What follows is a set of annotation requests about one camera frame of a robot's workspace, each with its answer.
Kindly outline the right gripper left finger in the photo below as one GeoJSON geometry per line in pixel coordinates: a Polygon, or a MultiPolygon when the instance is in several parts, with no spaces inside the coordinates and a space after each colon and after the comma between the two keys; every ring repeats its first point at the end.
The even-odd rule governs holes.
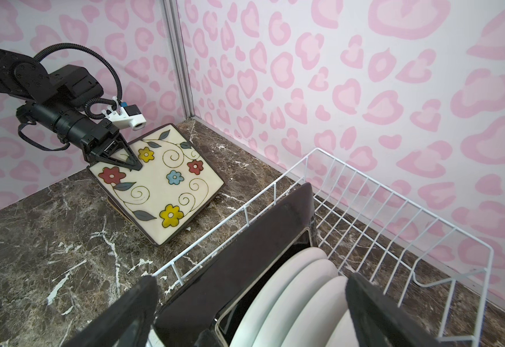
{"type": "Polygon", "coordinates": [[[143,276],[65,346],[145,346],[158,305],[158,284],[143,276]]]}

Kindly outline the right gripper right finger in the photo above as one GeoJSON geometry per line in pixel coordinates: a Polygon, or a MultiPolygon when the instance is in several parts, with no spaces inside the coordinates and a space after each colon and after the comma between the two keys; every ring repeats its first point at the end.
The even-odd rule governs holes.
{"type": "Polygon", "coordinates": [[[349,277],[346,300],[360,346],[442,345],[359,273],[349,277]]]}

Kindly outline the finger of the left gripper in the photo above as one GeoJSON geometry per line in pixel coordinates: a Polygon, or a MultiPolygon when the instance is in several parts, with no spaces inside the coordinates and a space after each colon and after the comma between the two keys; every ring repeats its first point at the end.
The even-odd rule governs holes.
{"type": "Polygon", "coordinates": [[[106,163],[129,170],[139,171],[143,168],[138,156],[132,151],[123,137],[107,139],[91,151],[94,162],[106,163]]]}

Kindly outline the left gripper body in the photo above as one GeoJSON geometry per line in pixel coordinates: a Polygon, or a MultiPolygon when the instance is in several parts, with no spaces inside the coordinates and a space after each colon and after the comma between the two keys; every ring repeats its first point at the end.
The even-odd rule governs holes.
{"type": "Polygon", "coordinates": [[[49,77],[57,93],[42,104],[28,101],[17,109],[19,137],[40,150],[56,151],[23,134],[25,127],[40,124],[57,135],[62,144],[58,151],[74,145],[83,151],[87,162],[115,161],[114,154],[125,148],[125,139],[119,129],[107,119],[96,123],[80,112],[87,101],[103,95],[99,82],[86,68],[75,65],[58,69],[49,77]]]}

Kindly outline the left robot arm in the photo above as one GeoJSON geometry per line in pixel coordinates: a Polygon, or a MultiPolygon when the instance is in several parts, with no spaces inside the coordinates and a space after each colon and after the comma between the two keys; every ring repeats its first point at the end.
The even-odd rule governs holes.
{"type": "Polygon", "coordinates": [[[122,108],[122,83],[113,66],[99,53],[75,43],[51,45],[35,56],[0,49],[0,93],[25,101],[16,111],[18,136],[45,151],[23,132],[27,126],[42,125],[58,137],[67,150],[74,145],[91,165],[102,162],[129,170],[143,165],[120,132],[120,121],[128,126],[144,125],[122,108]],[[116,97],[103,97],[103,87],[86,68],[66,65],[48,73],[42,65],[47,56],[61,50],[85,52],[101,62],[111,73],[116,97]]]}

